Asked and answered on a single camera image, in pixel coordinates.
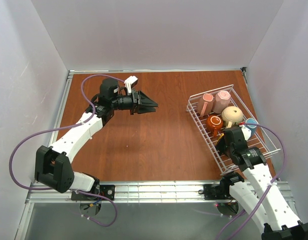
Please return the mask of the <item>blue floral mug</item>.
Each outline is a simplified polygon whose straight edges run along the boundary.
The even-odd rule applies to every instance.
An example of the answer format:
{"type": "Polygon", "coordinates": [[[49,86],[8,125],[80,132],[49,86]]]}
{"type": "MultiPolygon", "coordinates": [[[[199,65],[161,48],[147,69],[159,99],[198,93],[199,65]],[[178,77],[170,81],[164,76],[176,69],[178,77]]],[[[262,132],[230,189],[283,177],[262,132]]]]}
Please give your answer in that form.
{"type": "Polygon", "coordinates": [[[250,117],[244,122],[244,125],[251,131],[251,136],[254,136],[258,125],[256,119],[250,117]]]}

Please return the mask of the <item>orange black patterned mug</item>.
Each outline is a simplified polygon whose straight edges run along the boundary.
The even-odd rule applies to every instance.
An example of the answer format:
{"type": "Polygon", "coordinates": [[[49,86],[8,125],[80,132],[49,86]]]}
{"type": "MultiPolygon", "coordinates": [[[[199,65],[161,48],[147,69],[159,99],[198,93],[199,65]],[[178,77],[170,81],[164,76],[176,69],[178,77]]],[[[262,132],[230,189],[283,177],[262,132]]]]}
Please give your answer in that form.
{"type": "Polygon", "coordinates": [[[218,131],[223,127],[223,120],[216,115],[210,115],[206,120],[207,129],[212,133],[213,137],[216,137],[218,131]]]}

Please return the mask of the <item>beige round mug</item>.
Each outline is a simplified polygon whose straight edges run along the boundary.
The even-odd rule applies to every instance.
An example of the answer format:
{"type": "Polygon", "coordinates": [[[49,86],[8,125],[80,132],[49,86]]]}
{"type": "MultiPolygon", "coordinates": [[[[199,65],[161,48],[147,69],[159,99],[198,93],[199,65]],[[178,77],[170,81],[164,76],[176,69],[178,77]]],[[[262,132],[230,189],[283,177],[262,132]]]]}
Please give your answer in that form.
{"type": "Polygon", "coordinates": [[[225,128],[231,128],[241,122],[243,122],[243,112],[240,108],[236,106],[226,107],[222,113],[221,117],[224,122],[225,128]]]}

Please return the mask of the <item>pink floral textured mug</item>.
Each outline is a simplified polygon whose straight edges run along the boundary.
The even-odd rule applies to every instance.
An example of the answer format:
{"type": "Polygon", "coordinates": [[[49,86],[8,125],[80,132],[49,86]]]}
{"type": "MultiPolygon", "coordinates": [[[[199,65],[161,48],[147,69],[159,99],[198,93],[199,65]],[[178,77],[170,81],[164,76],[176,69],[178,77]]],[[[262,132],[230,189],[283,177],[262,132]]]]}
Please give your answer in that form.
{"type": "Polygon", "coordinates": [[[204,117],[211,113],[214,104],[214,96],[210,93],[205,93],[198,101],[197,113],[200,117],[204,117]]]}

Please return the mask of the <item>pale pink faceted mug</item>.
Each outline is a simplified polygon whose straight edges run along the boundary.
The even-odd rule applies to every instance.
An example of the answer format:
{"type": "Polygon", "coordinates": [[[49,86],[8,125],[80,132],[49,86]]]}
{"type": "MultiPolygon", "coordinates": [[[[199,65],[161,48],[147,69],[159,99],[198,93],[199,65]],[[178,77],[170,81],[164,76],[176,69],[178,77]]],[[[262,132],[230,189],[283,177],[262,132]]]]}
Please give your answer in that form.
{"type": "Polygon", "coordinates": [[[217,114],[222,113],[222,111],[228,107],[231,95],[228,91],[222,90],[218,92],[215,96],[215,102],[213,106],[213,111],[217,114]]]}

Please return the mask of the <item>yellow enamel mug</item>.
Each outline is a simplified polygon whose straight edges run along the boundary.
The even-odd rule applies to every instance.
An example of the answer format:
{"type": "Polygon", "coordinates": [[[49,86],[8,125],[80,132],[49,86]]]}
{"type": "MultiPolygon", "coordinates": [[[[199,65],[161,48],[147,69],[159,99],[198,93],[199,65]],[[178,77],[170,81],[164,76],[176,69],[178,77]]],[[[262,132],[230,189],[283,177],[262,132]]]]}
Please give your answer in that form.
{"type": "Polygon", "coordinates": [[[224,145],[224,134],[222,133],[217,140],[217,145],[224,145]]]}

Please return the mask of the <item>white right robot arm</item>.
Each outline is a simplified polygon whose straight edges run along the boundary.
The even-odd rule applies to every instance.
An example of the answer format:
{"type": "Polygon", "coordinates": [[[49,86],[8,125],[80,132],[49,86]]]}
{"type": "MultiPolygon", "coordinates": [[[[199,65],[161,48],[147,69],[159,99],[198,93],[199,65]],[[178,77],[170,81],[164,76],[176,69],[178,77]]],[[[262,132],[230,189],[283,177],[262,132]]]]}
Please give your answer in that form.
{"type": "Polygon", "coordinates": [[[263,240],[308,240],[308,222],[290,208],[257,147],[249,147],[251,130],[245,125],[226,128],[216,149],[229,157],[241,173],[225,175],[220,185],[258,226],[263,240]]]}

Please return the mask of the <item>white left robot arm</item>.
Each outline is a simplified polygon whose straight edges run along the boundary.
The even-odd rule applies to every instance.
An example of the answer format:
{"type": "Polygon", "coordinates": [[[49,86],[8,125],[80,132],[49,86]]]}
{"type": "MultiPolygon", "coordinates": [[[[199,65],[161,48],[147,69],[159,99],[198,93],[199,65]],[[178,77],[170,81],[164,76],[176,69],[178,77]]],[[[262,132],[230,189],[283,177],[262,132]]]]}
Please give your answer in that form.
{"type": "Polygon", "coordinates": [[[153,113],[158,103],[134,86],[138,79],[130,76],[119,86],[118,80],[106,78],[100,85],[99,93],[91,99],[76,127],[71,128],[50,146],[41,146],[36,152],[35,180],[65,193],[69,190],[95,193],[99,179],[73,171],[72,162],[85,143],[100,131],[117,110],[128,110],[133,114],[153,113]]]}

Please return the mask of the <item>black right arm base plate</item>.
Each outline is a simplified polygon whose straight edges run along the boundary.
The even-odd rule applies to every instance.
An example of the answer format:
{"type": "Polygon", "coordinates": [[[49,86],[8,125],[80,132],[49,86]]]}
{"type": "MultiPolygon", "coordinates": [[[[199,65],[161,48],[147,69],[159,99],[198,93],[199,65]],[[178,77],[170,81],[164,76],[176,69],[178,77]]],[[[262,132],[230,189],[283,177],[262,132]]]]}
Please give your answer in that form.
{"type": "Polygon", "coordinates": [[[204,184],[203,188],[198,191],[203,195],[205,200],[233,200],[229,194],[229,188],[220,184],[204,184]]]}

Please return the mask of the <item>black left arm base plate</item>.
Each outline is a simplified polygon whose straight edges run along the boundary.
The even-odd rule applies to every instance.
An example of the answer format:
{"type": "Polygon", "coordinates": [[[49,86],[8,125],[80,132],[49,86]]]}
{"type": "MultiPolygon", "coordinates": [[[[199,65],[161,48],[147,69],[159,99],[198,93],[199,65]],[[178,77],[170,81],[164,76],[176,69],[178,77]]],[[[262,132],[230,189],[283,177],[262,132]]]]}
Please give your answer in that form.
{"type": "MultiPolygon", "coordinates": [[[[115,198],[115,185],[112,184],[105,184],[105,185],[99,185],[99,187],[94,188],[91,193],[104,196],[110,200],[114,200],[115,198]]],[[[78,192],[72,192],[71,194],[71,200],[72,201],[96,201],[100,198],[90,195],[81,194],[78,192]]]]}

